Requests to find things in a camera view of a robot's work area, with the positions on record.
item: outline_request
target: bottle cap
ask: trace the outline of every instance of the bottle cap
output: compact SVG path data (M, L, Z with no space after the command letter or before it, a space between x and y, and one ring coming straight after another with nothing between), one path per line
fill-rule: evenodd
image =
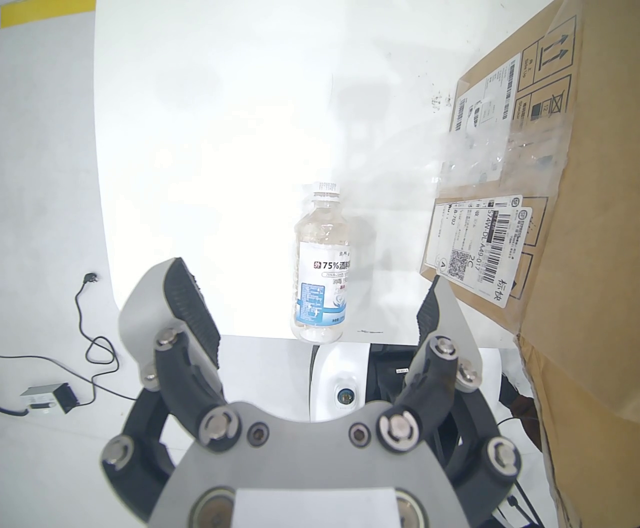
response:
M340 194L340 185L333 182L315 182L314 183L314 194L332 194L339 195Z

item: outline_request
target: white label sticker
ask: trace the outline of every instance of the white label sticker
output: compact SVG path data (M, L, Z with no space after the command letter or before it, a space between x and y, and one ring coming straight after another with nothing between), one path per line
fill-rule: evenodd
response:
M297 321L314 326L343 322L350 265L347 246L300 243Z
M475 141L469 142L470 148L473 148L475 143L486 143L486 141L478 141L487 139L483 135L483 128L511 121L519 72L520 54L517 54L482 81L469 88L456 100L454 106L456 120L452 125L452 130L463 131L465 135L473 136ZM474 165L474 173L479 175L478 182L500 178L508 140L506 131L508 131L508 127L505 128L504 138L501 135L488 138L495 142L491 147L491 152L495 155L490 156L491 159L480 161L479 164Z
M511 195L436 205L425 264L504 308L531 219L521 204Z

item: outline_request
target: bottle label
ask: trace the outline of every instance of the bottle label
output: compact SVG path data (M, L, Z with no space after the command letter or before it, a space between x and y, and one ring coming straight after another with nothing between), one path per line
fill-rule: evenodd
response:
M348 246L300 243L297 321L314 326L344 321L350 264Z

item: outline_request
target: black power cable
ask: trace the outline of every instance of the black power cable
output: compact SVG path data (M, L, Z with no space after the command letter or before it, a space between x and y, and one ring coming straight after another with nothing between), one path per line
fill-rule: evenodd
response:
M74 372L73 370L71 370L70 368L64 366L62 363L60 363L59 361L53 359L53 358L49 358L46 356L38 356L38 355L24 355L24 356L0 356L1 359L41 359L44 361L48 361L50 363L53 363L54 365L60 367L61 369L63 369L64 371L67 371L69 374L75 376L76 378L86 381L87 383L91 383L92 386L92 390L93 390L93 397L91 398L90 401L86 402L86 403L81 403L80 405L78 405L78 407L83 407L86 405L91 405L96 398L96 388L101 388L103 391L108 392L110 394L113 394L114 396L119 396L121 398L124 399L128 399L130 401L135 401L136 398L131 398L129 396L125 396L123 394L120 394L118 392L115 392L114 390L111 390L110 388L106 388L103 387L102 385L99 385L98 383L95 382L95 379L98 378L99 376L104 376L106 374L113 374L114 372L117 372L120 369L120 362L118 361L118 356L116 355L116 351L115 348L113 346L113 343L105 336L103 335L99 335L97 337L90 337L89 335L87 335L83 328L82 328L82 322L83 322L83 316L82 316L82 310L80 308L80 304L78 302L78 297L80 297L80 294L84 291L84 287L86 286L86 284L88 282L97 282L98 277L95 273L87 273L84 278L83 278L83 282L82 282L82 286L80 287L80 290L78 290L78 293L76 293L76 295L74 296L74 302L76 303L76 309L78 312L78 330L80 331L80 334L82 335L82 337L84 337L88 342L89 342L89 346L87 347L86 351L84 352L84 359L88 362L91 363L92 365L111 365L113 363L115 363L115 368L110 370L110 371L105 371L105 372L99 372L98 374L94 374L90 379L89 378L85 378L84 376L81 376L80 374ZM106 345L103 345L101 343L99 343L98 341L104 341L104 343ZM97 346L103 350L106 350L109 353L109 358L106 360L96 360L93 359L89 356L92 348L94 346ZM10 416L26 416L29 411L28 410L24 410L24 411L10 411L7 409L3 409L0 407L0 413L3 414L8 414Z
M4 407L0 407L0 413L8 414L9 416L26 416L29 414L29 410L25 409L24 411L11 411L9 409L5 409Z
M498 427L500 427L503 423L508 422L509 420L535 420L536 422L540 421L533 416L510 416L509 418L505 418L502 422L498 422Z
M509 418L505 418L504 420L502 420L501 422L498 422L498 426L502 425L505 422L508 422L509 420L535 420L536 422L539 422L540 420L538 420L537 418L534 418L533 416L511 416ZM524 501L527 503L527 507L529 508L529 511L533 514L533 517L536 518L536 522L538 523L538 526L540 526L540 528L545 528L545 525L542 524L542 521L540 520L540 517L538 516L538 512L536 511L536 509L533 507L533 504L531 504L531 501L529 500L527 494L524 492L524 490L522 489L522 486L520 486L520 483L518 481L516 481L516 488L518 488L518 491L520 492L520 494L522 495L522 498L524 499ZM529 515L527 515L525 513L525 511L520 507L520 505L518 504L518 500L512 495L510 496L507 501L509 502L509 505L516 508L520 514L527 519L528 522L533 524L533 519L531 517L529 517Z

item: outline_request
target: plastic bottle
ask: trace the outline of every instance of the plastic bottle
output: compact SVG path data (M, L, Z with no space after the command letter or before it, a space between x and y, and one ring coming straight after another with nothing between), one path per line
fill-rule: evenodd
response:
M313 201L314 210L295 227L291 330L302 341L327 344L343 332L351 248L338 184L316 182Z

